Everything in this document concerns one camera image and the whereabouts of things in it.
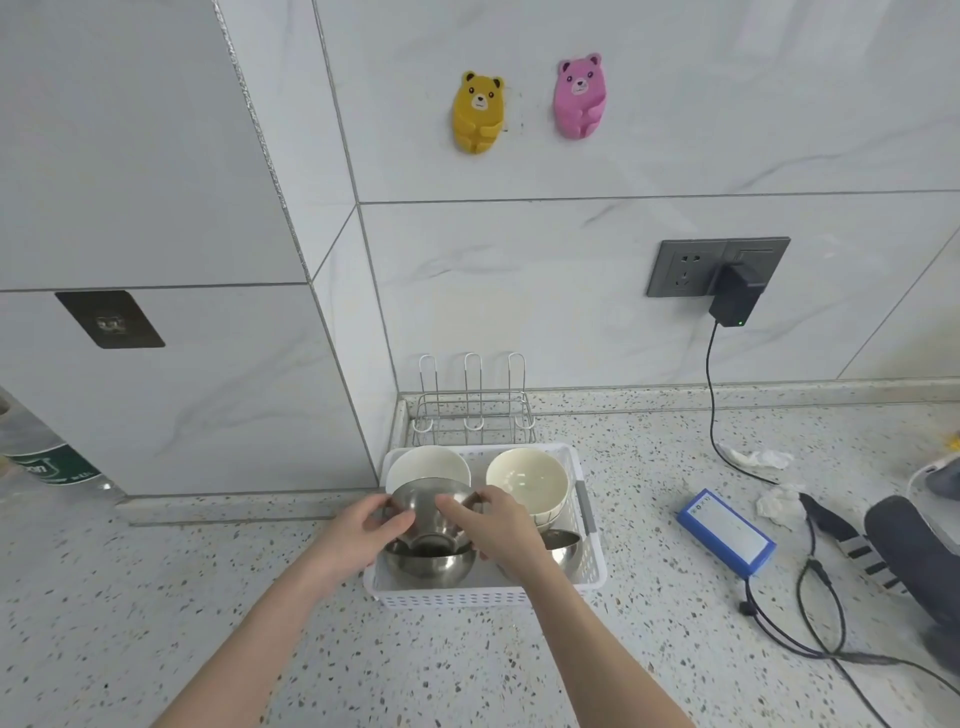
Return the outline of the person's right hand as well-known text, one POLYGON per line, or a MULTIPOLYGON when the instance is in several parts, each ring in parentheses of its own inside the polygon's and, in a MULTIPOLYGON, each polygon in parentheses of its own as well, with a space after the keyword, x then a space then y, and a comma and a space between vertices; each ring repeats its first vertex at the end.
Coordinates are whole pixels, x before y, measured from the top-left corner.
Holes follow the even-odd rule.
POLYGON ((507 492, 485 486, 476 493, 483 511, 473 527, 461 527, 475 549, 523 587, 548 575, 564 573, 546 551, 527 510, 507 492))

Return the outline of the white plastic basket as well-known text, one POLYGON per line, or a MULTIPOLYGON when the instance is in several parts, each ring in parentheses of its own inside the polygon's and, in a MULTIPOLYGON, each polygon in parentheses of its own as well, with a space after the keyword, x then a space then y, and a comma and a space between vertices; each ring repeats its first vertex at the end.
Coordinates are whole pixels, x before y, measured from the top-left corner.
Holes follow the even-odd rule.
MULTIPOLYGON (((594 517, 592 493, 576 448, 568 443, 532 443, 522 444, 518 449, 545 453, 564 470, 566 500, 550 528, 570 530, 580 536, 578 552, 567 574, 579 593, 598 590, 607 580, 608 569, 594 517)), ((395 569, 390 569, 387 558, 380 556, 375 565, 365 569, 363 585, 371 597, 393 610, 529 604, 522 587, 489 561, 477 561, 457 585, 432 587, 403 580, 395 569)))

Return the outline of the plastic bottle green label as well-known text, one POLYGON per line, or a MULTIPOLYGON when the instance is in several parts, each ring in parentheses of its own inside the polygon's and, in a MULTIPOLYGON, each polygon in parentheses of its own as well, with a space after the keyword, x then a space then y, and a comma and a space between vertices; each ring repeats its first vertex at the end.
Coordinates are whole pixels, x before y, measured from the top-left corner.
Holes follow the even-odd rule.
POLYGON ((68 502, 118 503, 126 493, 39 416, 0 387, 0 458, 68 502))

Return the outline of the person's left hand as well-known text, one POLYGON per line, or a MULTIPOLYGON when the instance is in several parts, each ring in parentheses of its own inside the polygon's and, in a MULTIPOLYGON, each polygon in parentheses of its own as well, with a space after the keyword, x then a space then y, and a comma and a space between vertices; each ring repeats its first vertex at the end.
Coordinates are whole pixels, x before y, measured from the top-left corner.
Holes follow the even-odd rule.
POLYGON ((376 561, 379 552, 399 537, 379 537, 383 506, 389 496, 374 493, 349 505, 318 533, 309 548, 323 583, 336 585, 376 561))

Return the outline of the adhesive wall hook plate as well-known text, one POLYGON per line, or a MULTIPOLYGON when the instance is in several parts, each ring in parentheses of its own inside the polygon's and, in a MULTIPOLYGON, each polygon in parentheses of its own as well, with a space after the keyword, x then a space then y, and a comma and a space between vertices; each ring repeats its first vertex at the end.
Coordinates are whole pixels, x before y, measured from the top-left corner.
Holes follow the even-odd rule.
POLYGON ((161 334, 126 290, 73 290, 55 292, 54 296, 101 349, 166 346, 161 334))

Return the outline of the stainless steel bowl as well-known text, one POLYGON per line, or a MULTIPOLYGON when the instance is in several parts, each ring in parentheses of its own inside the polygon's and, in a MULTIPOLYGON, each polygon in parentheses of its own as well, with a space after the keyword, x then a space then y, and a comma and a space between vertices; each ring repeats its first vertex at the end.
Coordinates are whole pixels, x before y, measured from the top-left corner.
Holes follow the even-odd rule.
POLYGON ((576 531, 549 528, 540 533, 546 552, 560 567, 569 581, 578 585, 582 581, 582 562, 585 539, 576 531))
POLYGON ((465 580, 474 567, 477 551, 469 544, 457 551, 438 545, 412 549, 402 540, 393 540, 384 547, 383 556, 388 572, 400 586, 448 589, 465 580))
POLYGON ((398 487, 383 506, 387 520, 402 512, 414 513, 413 525, 398 537, 411 551, 454 553, 471 543, 467 533, 437 508, 436 497, 441 494, 469 509, 482 504, 481 496, 470 485, 449 478, 425 477, 398 487))

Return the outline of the yellow bear wall holder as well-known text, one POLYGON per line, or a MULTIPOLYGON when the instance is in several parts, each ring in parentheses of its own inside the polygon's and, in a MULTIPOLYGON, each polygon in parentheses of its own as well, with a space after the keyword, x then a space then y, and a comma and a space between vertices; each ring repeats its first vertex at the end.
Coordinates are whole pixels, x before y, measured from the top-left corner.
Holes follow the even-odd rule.
POLYGON ((462 74, 452 104, 451 127, 463 152, 479 155, 497 142, 505 121, 504 93, 505 81, 500 77, 483 76, 472 70, 462 74))

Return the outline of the person's right forearm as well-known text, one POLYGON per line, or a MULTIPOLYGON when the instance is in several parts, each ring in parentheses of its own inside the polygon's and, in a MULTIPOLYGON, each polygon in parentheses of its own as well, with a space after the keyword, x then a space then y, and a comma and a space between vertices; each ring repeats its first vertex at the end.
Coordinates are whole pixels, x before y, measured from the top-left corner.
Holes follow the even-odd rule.
POLYGON ((580 728, 695 728, 557 564, 522 583, 580 728))

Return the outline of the blue battery box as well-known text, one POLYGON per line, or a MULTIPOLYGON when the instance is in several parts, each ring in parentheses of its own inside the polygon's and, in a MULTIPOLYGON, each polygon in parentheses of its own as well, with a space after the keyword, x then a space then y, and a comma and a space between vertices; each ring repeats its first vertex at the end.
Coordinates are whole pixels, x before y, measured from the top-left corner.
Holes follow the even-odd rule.
POLYGON ((676 521, 742 580, 755 576, 777 548, 774 540, 708 489, 681 507, 676 521))

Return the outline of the cream ceramic bowl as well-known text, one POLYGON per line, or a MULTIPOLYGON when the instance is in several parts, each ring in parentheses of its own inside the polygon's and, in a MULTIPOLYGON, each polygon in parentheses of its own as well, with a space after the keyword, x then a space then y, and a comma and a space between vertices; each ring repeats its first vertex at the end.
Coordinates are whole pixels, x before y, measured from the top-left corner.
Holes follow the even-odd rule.
POLYGON ((486 485, 512 496, 527 510, 537 530, 544 532, 560 516, 572 483, 554 455, 523 446, 500 453, 490 462, 486 485))

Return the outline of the white ceramic bowl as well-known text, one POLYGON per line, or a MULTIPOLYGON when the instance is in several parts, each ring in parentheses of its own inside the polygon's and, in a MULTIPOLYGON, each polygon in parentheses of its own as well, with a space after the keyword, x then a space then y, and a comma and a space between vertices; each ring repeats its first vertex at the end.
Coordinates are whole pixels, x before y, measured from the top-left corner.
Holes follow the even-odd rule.
POLYGON ((391 494, 407 482, 421 479, 454 480, 467 492, 473 491, 467 461, 453 449, 441 445, 420 445, 391 450, 383 464, 381 487, 391 494))

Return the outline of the crumpled white tissue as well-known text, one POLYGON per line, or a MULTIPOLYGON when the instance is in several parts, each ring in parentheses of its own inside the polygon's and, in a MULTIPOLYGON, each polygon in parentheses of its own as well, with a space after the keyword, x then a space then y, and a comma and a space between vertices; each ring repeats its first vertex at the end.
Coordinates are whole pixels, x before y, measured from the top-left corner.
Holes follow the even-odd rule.
POLYGON ((769 486, 754 504, 755 515, 781 528, 795 531, 807 517, 801 498, 803 494, 799 487, 789 484, 769 486))
POLYGON ((762 449, 743 453, 726 444, 718 445, 720 455, 733 465, 744 469, 786 470, 794 461, 794 456, 777 450, 762 449))

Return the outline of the person's left forearm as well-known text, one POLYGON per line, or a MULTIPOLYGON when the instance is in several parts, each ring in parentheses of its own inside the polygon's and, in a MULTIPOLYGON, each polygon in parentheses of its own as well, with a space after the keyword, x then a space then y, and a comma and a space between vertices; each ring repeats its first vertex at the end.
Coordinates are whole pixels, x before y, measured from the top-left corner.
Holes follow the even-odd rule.
POLYGON ((150 728, 257 728, 319 601, 367 564, 303 553, 150 728))

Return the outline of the pink bear wall holder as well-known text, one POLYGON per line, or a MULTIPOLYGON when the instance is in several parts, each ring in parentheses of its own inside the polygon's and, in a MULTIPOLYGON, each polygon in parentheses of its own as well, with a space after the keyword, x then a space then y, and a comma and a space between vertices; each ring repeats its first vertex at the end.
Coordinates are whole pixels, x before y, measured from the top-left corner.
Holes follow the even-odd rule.
POLYGON ((566 58, 558 64, 553 115, 559 133, 584 140, 599 127, 608 100, 602 54, 566 58))

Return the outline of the black power adapter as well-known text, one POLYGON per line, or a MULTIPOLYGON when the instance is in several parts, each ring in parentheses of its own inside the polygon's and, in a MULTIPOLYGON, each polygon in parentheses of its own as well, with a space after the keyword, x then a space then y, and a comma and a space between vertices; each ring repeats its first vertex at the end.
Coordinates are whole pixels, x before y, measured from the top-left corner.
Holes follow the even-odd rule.
POLYGON ((765 289, 766 281, 752 265, 727 263, 716 278, 708 313, 720 327, 744 327, 765 289))

